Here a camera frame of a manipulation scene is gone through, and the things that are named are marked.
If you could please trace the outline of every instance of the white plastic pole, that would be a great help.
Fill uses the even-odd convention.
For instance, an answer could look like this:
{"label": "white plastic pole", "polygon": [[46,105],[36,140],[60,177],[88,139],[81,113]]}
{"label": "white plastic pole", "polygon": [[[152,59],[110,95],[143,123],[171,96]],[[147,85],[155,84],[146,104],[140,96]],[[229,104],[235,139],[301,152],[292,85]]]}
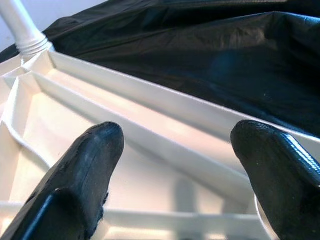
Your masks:
{"label": "white plastic pole", "polygon": [[15,45],[23,57],[33,57],[54,47],[32,21],[20,0],[0,0],[0,14],[15,37]]}

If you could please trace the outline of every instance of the white plastic tray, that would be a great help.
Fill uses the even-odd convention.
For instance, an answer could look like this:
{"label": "white plastic tray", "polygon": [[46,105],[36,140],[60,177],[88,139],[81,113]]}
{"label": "white plastic tray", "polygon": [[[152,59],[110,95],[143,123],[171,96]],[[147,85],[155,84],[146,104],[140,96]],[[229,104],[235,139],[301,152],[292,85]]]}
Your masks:
{"label": "white plastic tray", "polygon": [[[253,117],[50,51],[0,64],[1,115],[0,234],[72,142],[112,121],[125,148],[93,239],[270,239],[230,144]],[[318,157],[317,138],[276,127]]]}

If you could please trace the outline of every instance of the white wall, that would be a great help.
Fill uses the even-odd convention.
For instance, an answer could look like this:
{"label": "white wall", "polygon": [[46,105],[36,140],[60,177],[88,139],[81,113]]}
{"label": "white wall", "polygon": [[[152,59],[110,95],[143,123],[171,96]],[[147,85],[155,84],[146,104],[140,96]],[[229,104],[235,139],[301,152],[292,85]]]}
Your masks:
{"label": "white wall", "polygon": [[[21,2],[38,29],[43,31],[59,18],[74,15],[106,0],[21,0]],[[0,52],[14,43],[13,35],[0,17]]]}

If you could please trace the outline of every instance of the black rubber tip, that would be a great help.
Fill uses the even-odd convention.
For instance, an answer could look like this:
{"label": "black rubber tip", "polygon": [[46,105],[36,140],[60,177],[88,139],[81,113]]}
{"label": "black rubber tip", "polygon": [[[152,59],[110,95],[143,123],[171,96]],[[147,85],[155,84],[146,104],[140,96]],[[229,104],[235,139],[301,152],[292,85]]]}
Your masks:
{"label": "black rubber tip", "polygon": [[89,239],[103,216],[123,149],[124,135],[116,123],[88,129],[44,176],[1,239]]}
{"label": "black rubber tip", "polygon": [[240,121],[231,143],[279,238],[319,240],[320,164],[291,135],[256,121]]}

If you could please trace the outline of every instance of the black plastic sheet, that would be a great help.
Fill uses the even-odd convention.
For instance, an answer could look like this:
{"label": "black plastic sheet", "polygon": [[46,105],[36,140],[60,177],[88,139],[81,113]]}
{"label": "black plastic sheet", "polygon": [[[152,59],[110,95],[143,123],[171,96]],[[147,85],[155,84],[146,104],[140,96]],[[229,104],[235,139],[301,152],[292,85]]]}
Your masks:
{"label": "black plastic sheet", "polygon": [[44,33],[60,53],[320,137],[318,16],[318,0],[110,0]]}

